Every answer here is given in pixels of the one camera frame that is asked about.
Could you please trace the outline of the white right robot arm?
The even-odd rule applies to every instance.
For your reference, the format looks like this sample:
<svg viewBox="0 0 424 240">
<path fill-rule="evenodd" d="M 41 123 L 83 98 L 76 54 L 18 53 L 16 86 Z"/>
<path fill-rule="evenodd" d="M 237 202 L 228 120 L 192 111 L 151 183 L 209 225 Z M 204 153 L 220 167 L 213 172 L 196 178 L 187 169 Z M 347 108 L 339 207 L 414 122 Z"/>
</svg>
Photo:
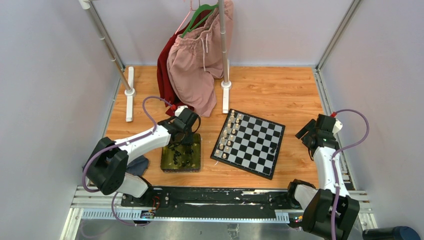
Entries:
<svg viewBox="0 0 424 240">
<path fill-rule="evenodd" d="M 285 195 L 290 208 L 303 210 L 301 228 L 326 240 L 348 239 L 360 210 L 343 183 L 336 125 L 336 118 L 319 114 L 295 135 L 316 165 L 319 187 L 294 179 Z"/>
</svg>

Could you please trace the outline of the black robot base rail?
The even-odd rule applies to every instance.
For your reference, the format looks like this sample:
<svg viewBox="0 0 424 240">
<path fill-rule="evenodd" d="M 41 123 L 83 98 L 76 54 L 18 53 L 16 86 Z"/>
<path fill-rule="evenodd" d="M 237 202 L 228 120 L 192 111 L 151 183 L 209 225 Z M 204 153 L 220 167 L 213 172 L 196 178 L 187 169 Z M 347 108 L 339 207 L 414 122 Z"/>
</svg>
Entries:
<svg viewBox="0 0 424 240">
<path fill-rule="evenodd" d="M 302 221 L 303 209 L 285 200 L 286 189 L 157 186 L 143 199 L 90 193 L 79 186 L 72 208 L 84 219 L 169 222 L 283 223 Z"/>
</svg>

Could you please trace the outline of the black and white chessboard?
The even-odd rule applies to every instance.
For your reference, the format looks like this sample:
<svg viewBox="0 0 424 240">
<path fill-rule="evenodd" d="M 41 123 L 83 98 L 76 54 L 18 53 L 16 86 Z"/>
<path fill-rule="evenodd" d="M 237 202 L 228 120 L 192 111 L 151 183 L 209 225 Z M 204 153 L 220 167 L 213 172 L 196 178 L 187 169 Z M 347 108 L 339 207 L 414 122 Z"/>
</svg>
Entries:
<svg viewBox="0 0 424 240">
<path fill-rule="evenodd" d="M 232 110 L 235 111 L 234 118 L 231 118 Z M 237 115 L 241 115 L 241 119 L 238 123 L 239 128 L 235 129 Z M 227 128 L 229 120 L 231 120 L 231 128 Z M 285 128 L 286 126 L 283 124 L 239 110 L 230 109 L 212 149 L 210 158 L 262 178 L 272 180 L 283 142 Z M 228 132 L 226 139 L 223 138 L 224 130 Z M 231 141 L 231 146 L 227 146 L 228 141 Z M 224 144 L 223 150 L 219 149 L 220 144 Z M 275 153 L 270 153 L 271 144 L 276 145 Z M 215 156 L 216 150 L 221 151 L 220 156 Z M 227 159 L 222 158 L 223 153 L 227 154 Z"/>
</svg>

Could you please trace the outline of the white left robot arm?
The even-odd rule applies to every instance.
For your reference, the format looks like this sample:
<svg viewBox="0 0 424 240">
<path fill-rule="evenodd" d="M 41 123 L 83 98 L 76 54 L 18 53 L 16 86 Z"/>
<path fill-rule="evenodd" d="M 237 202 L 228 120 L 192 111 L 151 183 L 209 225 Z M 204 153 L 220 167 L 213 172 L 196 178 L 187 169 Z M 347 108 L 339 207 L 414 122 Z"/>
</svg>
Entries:
<svg viewBox="0 0 424 240">
<path fill-rule="evenodd" d="M 193 110 L 180 106 L 174 116 L 154 122 L 146 131 L 118 140 L 102 138 L 83 167 L 84 189 L 104 195 L 130 195 L 140 206 L 149 206 L 153 201 L 151 185 L 141 176 L 129 173 L 128 165 L 152 150 L 190 140 L 193 125 L 200 120 Z"/>
</svg>

